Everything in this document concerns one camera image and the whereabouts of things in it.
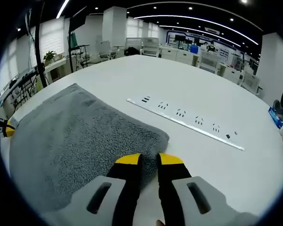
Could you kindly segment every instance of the white power strip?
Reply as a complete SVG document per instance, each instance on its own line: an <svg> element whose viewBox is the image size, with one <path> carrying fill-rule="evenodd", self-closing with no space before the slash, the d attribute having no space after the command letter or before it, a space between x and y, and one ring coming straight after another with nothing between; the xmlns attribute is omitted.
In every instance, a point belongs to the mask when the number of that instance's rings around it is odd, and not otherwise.
<svg viewBox="0 0 283 226"><path fill-rule="evenodd" d="M213 122L208 118L204 118L195 113L192 109L183 106L178 107L168 101L150 96L134 97L127 99L127 101L196 132L244 151L244 147L241 146L239 139L240 135L238 135L235 130L220 125L218 122Z"/></svg>

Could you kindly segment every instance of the gray towel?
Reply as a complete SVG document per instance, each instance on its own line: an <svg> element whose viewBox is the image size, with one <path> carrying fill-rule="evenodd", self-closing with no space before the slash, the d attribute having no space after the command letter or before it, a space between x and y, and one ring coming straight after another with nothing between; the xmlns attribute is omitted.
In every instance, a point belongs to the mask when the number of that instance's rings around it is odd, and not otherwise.
<svg viewBox="0 0 283 226"><path fill-rule="evenodd" d="M30 112L10 145L10 172L39 213L65 207L72 194L114 162L142 153L142 187L154 177L169 136L135 120L73 84Z"/></svg>

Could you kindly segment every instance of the window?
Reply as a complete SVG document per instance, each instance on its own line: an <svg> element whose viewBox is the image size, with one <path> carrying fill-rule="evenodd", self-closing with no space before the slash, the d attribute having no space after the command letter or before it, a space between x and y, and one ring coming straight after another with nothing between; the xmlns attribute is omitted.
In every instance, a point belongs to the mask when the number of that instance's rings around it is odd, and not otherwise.
<svg viewBox="0 0 283 226"><path fill-rule="evenodd" d="M0 63L0 96L8 88L9 82L17 76L16 58L17 40L13 40L6 48Z"/></svg>
<svg viewBox="0 0 283 226"><path fill-rule="evenodd" d="M35 27L31 29L34 38ZM64 52L64 18L54 19L40 25L40 54L41 61L48 51L57 54ZM37 65L33 42L30 46L31 67Z"/></svg>
<svg viewBox="0 0 283 226"><path fill-rule="evenodd" d="M142 37L143 21L129 17L127 19L127 38Z"/></svg>
<svg viewBox="0 0 283 226"><path fill-rule="evenodd" d="M158 38L158 25L149 23L148 37Z"/></svg>

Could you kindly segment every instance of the ceiling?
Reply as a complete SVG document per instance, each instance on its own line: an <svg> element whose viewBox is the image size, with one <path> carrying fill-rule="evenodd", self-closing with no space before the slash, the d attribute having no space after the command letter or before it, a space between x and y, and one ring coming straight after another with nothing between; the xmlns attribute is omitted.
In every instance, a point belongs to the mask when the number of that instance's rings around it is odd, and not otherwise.
<svg viewBox="0 0 283 226"><path fill-rule="evenodd" d="M63 2L64 0L45 0L41 22L56 18ZM253 56L258 57L261 52L262 35L278 32L283 38L283 5L271 5L268 2L266 0L248 0L247 4L243 4L241 0L187 0L169 2L161 0L135 0L126 2L115 0L113 3L107 1L94 3L90 0L70 0L62 16L71 17L85 6L87 6L85 10L86 14L103 13L104 10L111 6L119 6L128 8L129 14L127 15L131 17L154 15L196 17L232 28L254 40L258 45L228 28L196 19L163 16L143 18L143 20L158 25L180 26L200 31L205 31L204 27L214 29L220 31L220 36L241 45L241 47L238 47L241 51L248 54L252 53ZM17 27L21 27L21 31L16 32L15 35L18 37L24 35L24 19L20 20ZM187 29L180 28L175 28L175 30L187 31Z"/></svg>

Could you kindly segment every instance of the black pole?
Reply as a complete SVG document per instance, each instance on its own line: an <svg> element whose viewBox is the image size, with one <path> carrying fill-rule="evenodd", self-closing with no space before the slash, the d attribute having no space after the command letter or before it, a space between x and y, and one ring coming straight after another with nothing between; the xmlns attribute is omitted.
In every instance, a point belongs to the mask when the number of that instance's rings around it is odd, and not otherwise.
<svg viewBox="0 0 283 226"><path fill-rule="evenodd" d="M71 25L71 18L69 19L69 29L68 29L68 54L69 54L69 63L70 63L70 70L71 73L74 72L74 68L72 66L72 57L71 57L71 30L70 30L70 25Z"/></svg>
<svg viewBox="0 0 283 226"><path fill-rule="evenodd" d="M36 50L36 59L37 59L37 68L38 68L38 73L42 82L43 88L47 86L45 76L43 73L43 66L41 62L41 57L40 57L40 38L39 38L39 33L40 33L40 21L41 21L41 14L42 14L42 9L44 5L44 0L41 1L36 1L36 31L34 33L34 47Z"/></svg>

